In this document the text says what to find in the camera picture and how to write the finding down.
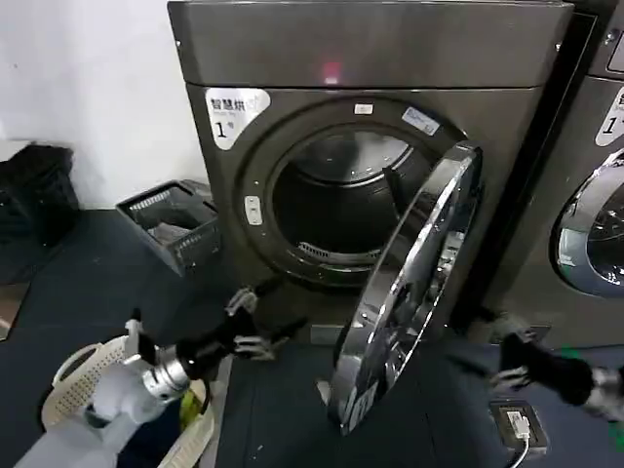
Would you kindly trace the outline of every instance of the white cable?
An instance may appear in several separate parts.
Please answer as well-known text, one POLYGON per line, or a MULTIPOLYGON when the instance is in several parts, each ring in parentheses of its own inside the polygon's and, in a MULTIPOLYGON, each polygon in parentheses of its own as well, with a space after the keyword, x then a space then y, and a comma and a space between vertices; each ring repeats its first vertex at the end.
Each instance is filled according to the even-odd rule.
POLYGON ((509 468, 518 468, 520 466, 520 464, 525 461, 525 458, 527 458, 527 453, 528 453, 528 438, 523 438, 523 441, 525 443, 525 447, 523 448, 522 453, 520 454, 520 456, 518 458, 516 458, 516 461, 513 461, 511 463, 511 465, 509 465, 509 468))
POLYGON ((528 422, 528 418, 523 416, 519 411, 507 411, 507 417, 509 418, 509 422, 511 423, 511 427, 514 429, 514 434, 516 437, 523 441, 525 447, 523 448, 522 453, 516 461, 513 461, 509 468, 518 468, 520 464, 525 461, 528 453, 528 445, 530 440, 530 423, 528 422))

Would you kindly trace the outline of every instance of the label sticker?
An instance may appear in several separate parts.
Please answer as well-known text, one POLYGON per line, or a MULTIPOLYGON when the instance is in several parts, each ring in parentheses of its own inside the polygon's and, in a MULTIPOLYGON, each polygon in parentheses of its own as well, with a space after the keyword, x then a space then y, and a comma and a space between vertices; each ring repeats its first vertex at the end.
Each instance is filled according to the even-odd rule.
POLYGON ((250 225, 259 226, 262 224, 260 197, 254 195, 245 197, 245 215, 247 215, 247 222, 250 225))
POLYGON ((209 88, 206 106, 217 147, 230 149, 243 130, 271 104, 271 96, 257 88, 209 88))
POLYGON ((353 113, 355 115, 371 115, 373 105, 372 104, 355 104, 353 113))
POLYGON ((355 429, 355 426, 360 424, 364 416, 371 410, 374 403, 374 397, 377 394, 377 380, 364 394, 355 402, 353 409, 351 410, 351 416, 349 417, 349 431, 355 429))
POLYGON ((624 135, 624 87, 620 88, 604 117, 603 124, 596 134, 596 144, 607 146, 622 135, 624 135))
POLYGON ((427 134, 429 137, 432 137, 440 128, 440 124, 438 122, 413 107, 408 107, 408 110, 405 111, 402 119, 419 129, 424 134, 427 134))

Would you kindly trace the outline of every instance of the washing machine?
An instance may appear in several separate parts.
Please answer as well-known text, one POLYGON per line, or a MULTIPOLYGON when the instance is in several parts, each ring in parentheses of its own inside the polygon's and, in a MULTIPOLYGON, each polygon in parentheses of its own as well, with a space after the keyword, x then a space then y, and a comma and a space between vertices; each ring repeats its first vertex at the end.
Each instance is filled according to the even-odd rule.
POLYGON ((624 343, 624 5, 575 13, 573 73, 483 297, 555 347, 624 343))
MULTIPOLYGON (((335 341, 414 197, 472 155, 474 216, 449 214, 467 227, 427 252, 452 251, 431 320, 442 329, 572 6, 267 0, 169 11, 226 254, 244 284, 287 280, 260 303, 267 328, 305 316, 313 341, 335 341)), ((426 237, 421 224, 414 241, 426 237)))

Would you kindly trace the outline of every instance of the laundry basket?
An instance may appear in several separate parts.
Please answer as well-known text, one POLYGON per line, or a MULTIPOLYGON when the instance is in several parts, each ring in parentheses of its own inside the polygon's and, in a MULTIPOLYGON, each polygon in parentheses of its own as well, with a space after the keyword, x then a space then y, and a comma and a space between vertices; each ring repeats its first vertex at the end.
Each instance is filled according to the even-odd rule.
MULTIPOLYGON (((124 360, 126 336, 106 343, 90 344, 76 351, 58 368, 52 380, 52 392, 44 402, 41 420, 46 430, 74 414, 86 405, 96 389, 102 372, 112 363, 124 360), (84 363, 64 376, 78 360, 93 353, 84 363)), ((197 388, 193 382, 191 389, 197 388)), ((158 468, 191 468, 197 463, 215 431, 215 416, 211 405, 198 414, 177 438, 158 468)))

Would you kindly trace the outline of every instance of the number 1 sticker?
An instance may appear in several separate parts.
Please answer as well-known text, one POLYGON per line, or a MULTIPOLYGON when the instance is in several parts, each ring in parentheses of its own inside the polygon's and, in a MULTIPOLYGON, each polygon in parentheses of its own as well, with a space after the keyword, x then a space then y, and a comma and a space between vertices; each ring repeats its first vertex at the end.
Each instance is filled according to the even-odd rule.
POLYGON ((596 144, 607 146, 624 135, 624 87, 615 96, 611 107, 604 117, 598 133, 596 134, 596 144))
POLYGON ((256 88, 209 88, 206 106, 214 144, 230 149, 243 130, 271 104, 271 96, 256 88))

